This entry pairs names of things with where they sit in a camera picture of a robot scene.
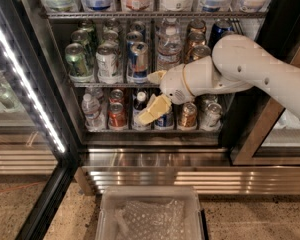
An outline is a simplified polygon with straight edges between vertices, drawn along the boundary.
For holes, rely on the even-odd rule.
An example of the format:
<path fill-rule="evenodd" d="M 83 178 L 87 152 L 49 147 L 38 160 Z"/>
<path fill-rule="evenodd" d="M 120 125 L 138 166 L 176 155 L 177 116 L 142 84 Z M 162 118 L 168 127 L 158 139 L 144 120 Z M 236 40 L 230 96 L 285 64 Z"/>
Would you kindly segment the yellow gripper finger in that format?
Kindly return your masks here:
<path fill-rule="evenodd" d="M 171 108 L 171 100 L 165 95 L 152 95 L 147 106 L 141 110 L 134 118 L 139 125 L 147 125 L 159 119 Z"/>
<path fill-rule="evenodd" d="M 161 80 L 163 79 L 163 77 L 165 76 L 166 73 L 167 73 L 166 70 L 155 71 L 153 73 L 150 73 L 147 76 L 147 79 L 152 84 L 160 84 Z"/>

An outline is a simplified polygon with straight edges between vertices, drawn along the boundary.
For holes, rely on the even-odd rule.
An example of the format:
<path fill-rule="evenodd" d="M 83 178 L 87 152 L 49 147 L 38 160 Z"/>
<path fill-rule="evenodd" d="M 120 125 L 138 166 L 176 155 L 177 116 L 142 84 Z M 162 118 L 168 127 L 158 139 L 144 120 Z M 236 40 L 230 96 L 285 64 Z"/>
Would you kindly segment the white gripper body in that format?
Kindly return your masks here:
<path fill-rule="evenodd" d="M 185 65 L 169 69 L 160 83 L 160 90 L 173 104 L 181 105 L 194 100 L 194 96 L 188 91 L 183 79 L 183 69 Z"/>

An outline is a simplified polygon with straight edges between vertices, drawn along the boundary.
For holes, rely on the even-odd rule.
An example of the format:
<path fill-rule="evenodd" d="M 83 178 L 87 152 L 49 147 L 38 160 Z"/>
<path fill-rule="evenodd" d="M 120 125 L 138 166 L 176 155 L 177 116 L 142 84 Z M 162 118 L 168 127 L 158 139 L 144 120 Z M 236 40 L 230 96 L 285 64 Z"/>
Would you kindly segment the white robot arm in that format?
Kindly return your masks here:
<path fill-rule="evenodd" d="M 250 38 L 233 34 L 221 38 L 212 54 L 169 70 L 156 71 L 148 80 L 161 94 L 152 96 L 136 122 L 149 124 L 173 104 L 191 102 L 203 94 L 227 94 L 261 89 L 300 120 L 300 68 L 282 62 Z"/>

